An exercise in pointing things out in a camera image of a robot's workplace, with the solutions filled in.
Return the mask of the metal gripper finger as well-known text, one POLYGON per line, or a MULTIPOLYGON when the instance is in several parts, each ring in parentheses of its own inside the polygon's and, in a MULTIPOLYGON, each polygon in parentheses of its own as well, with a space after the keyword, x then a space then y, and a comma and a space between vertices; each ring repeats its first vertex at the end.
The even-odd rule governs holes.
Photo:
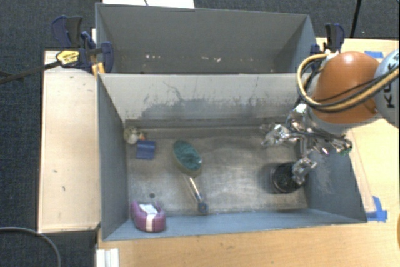
POLYGON ((306 181, 306 176, 318 165, 316 161, 303 157, 292 166, 292 180, 299 186, 306 181))
POLYGON ((264 135, 261 146, 265 148, 280 145, 292 138, 290 130, 281 124, 264 124, 260 127, 260 131, 264 135))

